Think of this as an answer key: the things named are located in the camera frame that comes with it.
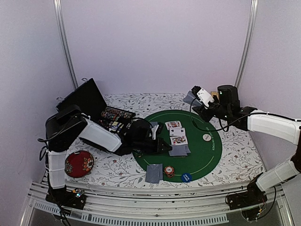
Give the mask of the green round poker mat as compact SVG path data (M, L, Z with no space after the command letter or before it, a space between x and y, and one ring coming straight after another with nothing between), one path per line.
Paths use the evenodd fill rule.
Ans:
M187 156L172 157L168 152L162 154L144 154L135 157L139 166L146 170L150 164L163 164L163 167L172 166L175 175L172 178L164 176L164 181L181 182L183 173L190 173L192 180L198 180L211 173L217 166L222 155L222 140L214 126L204 122L197 114L183 110L165 110L153 113L145 118L147 121L165 123L180 121L186 130L188 147L191 151ZM203 140L203 135L209 134L209 142Z

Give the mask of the dealt cards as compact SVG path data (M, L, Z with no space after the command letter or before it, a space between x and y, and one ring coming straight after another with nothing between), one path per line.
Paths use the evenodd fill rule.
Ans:
M151 121L150 124L152 125L152 131L154 131L156 129L156 131L158 133L161 133L163 128L164 128L164 124L161 122L157 122L157 121Z

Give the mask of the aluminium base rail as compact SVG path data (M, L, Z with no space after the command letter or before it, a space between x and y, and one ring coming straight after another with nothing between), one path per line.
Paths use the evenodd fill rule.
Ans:
M226 203L231 194L246 191L246 183L187 188L126 188L68 182L67 189L82 188L86 204L69 208L73 225L101 226L293 226L284 191L267 191L260 219L249 221L243 208L232 210Z

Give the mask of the woven bamboo tray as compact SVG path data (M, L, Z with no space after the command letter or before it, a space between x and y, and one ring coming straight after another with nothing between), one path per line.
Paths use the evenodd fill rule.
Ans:
M216 92L216 91L211 91L211 96L213 96L213 97L214 97L214 96L218 97L218 95L219 95L218 92Z

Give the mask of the red chip stack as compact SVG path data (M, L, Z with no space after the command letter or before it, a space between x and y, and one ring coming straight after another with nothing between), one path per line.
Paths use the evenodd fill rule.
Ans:
M166 166L164 173L168 178L172 178L174 176L174 168L172 166Z

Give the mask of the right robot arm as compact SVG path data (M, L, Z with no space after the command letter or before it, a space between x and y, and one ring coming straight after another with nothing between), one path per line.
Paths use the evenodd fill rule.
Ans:
M232 85L221 85L212 95L200 86L191 90L194 98L190 110L209 122L212 118L226 121L227 125L251 133L259 133L289 142L296 147L292 156L266 172L257 175L247 186L243 201L254 205L270 188L283 184L301 173L301 121L287 116L240 105L238 89Z

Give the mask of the dealt cards front edge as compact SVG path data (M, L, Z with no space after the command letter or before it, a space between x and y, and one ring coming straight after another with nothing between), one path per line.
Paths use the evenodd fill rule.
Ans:
M163 180L163 164L151 164L146 168L145 182L158 184Z

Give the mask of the king of diamonds card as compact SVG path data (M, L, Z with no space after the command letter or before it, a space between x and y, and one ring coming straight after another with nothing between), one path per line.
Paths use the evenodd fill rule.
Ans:
M182 127L180 121L168 121L168 122L165 122L165 125L166 125L167 130Z

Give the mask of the white dealer button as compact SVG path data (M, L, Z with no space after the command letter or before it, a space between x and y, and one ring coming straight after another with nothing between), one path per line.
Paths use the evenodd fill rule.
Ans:
M203 140L206 141L206 142L209 142L211 141L212 137L209 135L209 134L204 134L203 135Z

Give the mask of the black poker chip case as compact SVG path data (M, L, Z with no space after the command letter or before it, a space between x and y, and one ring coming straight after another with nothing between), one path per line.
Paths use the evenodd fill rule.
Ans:
M128 145L127 131L135 113L107 105L93 79L89 79L57 104L58 112L77 107L89 116L87 126L79 134L79 139L101 151L122 156L132 153ZM119 131L110 131L111 121L124 124Z

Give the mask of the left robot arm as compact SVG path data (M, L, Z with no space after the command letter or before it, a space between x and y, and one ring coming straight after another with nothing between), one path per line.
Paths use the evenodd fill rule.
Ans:
M133 150L154 154L172 149L157 136L163 128L161 123L153 126L149 121L135 117L121 117L116 121L101 117L94 121L77 105L48 118L45 126L46 138L39 138L38 142L44 143L47 149L46 170L51 195L59 204L70 200L65 185L65 157L76 141L116 155L126 155Z

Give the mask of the grey playing card deck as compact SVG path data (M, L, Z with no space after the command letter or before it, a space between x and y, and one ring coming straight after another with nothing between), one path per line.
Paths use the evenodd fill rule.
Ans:
M193 101L194 98L195 98L194 94L191 91L189 91L187 93L187 95L185 96L185 98L183 99L183 102L185 102L187 104L191 104L191 102ZM193 106L201 106L202 104L198 100L194 100L192 105Z

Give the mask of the two of clubs card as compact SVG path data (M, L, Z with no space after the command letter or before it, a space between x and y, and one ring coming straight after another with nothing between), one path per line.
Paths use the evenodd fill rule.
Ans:
M171 137L185 136L185 135L186 135L186 134L185 134L185 128L180 128L180 127L178 127L178 128L171 128L171 129L169 130L169 135L170 135Z

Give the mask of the green chip stack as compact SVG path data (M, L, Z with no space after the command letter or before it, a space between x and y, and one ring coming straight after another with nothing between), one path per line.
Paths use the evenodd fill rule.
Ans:
M134 156L134 157L140 158L140 157L143 156L143 153L142 153L141 150L133 150L132 153L133 153L133 156Z

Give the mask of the blue small blind button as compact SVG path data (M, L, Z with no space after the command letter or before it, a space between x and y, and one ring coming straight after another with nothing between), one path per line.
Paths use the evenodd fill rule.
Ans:
M192 175L190 173L183 173L181 175L181 181L184 183L189 183L192 181Z

